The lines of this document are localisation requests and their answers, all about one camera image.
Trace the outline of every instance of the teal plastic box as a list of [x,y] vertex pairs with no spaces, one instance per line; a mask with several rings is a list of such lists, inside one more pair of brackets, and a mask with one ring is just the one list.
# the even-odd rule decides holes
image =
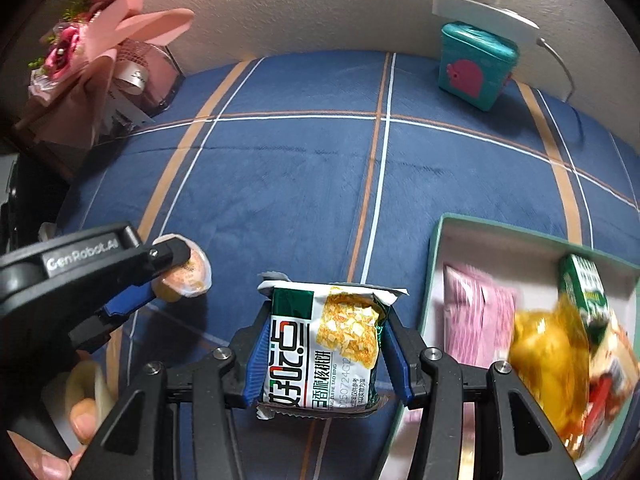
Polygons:
[[447,23],[442,27],[438,86],[487,112],[519,57],[512,41],[466,23]]

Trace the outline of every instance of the textured wall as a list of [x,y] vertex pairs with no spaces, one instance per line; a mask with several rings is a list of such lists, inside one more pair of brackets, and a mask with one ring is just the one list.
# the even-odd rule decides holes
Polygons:
[[[640,53],[603,0],[502,0],[535,21],[577,82],[572,104],[640,151]],[[431,0],[145,0],[147,10],[189,7],[194,26],[172,52],[187,73],[238,59],[327,49],[438,57],[443,21]],[[568,83],[539,47],[516,77],[556,96]]]

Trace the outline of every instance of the white cable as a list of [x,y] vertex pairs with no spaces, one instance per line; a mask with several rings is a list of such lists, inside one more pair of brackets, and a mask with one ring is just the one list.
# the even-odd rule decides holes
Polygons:
[[574,81],[574,77],[571,75],[571,72],[569,72],[569,69],[567,68],[567,66],[564,64],[564,60],[562,59],[562,57],[560,57],[560,54],[558,54],[545,40],[544,38],[538,38],[536,40],[536,44],[538,46],[541,46],[542,48],[546,48],[547,51],[549,52],[549,54],[551,54],[554,59],[560,64],[560,66],[562,67],[562,70],[564,70],[564,73],[566,74],[566,78],[569,80],[569,84],[571,85],[571,90],[569,91],[569,93],[567,94],[566,98],[564,99],[564,102],[567,102],[571,96],[574,94],[575,92],[575,81]]

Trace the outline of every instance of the green box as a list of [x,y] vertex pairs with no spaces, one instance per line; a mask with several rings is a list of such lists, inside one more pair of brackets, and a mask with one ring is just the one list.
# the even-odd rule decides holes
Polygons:
[[[583,256],[595,263],[609,306],[627,330],[634,352],[639,354],[639,266],[561,238],[457,214],[441,216],[431,235],[424,309],[418,325],[422,338],[427,346],[444,347],[444,262],[470,264],[491,274],[496,282],[517,288],[520,291],[518,309],[551,310],[558,299],[558,263],[568,254]],[[620,436],[629,404],[630,400],[607,431],[576,461],[583,479],[592,477],[604,466]],[[393,475],[406,477],[418,425],[414,423],[414,427],[409,427],[402,422],[405,411],[400,407],[396,413],[374,478],[390,477],[385,470],[388,456],[392,456],[392,460],[386,466],[392,469]],[[406,471],[400,470],[401,465],[406,465]]]

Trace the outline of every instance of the biscuit package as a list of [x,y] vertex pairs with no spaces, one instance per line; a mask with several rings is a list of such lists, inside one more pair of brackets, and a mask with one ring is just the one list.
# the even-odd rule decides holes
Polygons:
[[258,291],[272,302],[262,413],[327,418],[377,409],[382,327],[405,290],[267,280]]

